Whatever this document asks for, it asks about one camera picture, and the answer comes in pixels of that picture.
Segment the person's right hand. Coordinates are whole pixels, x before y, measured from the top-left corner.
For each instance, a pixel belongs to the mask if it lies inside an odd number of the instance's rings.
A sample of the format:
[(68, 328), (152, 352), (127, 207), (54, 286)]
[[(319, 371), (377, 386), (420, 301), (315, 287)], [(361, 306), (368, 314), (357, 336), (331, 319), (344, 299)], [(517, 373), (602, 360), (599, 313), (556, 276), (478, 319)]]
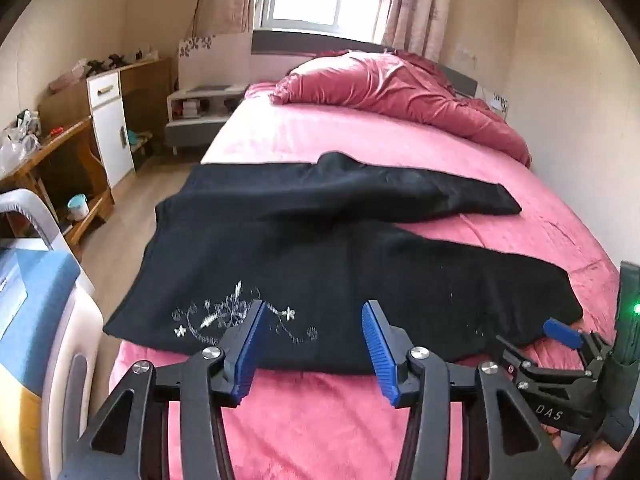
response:
[[(559, 429), (547, 427), (549, 437), (554, 447), (565, 456), (577, 440), (572, 434)], [(598, 441), (576, 466), (575, 474), (581, 479), (606, 479), (631, 444), (631, 436), (620, 451), (615, 451), (603, 441)]]

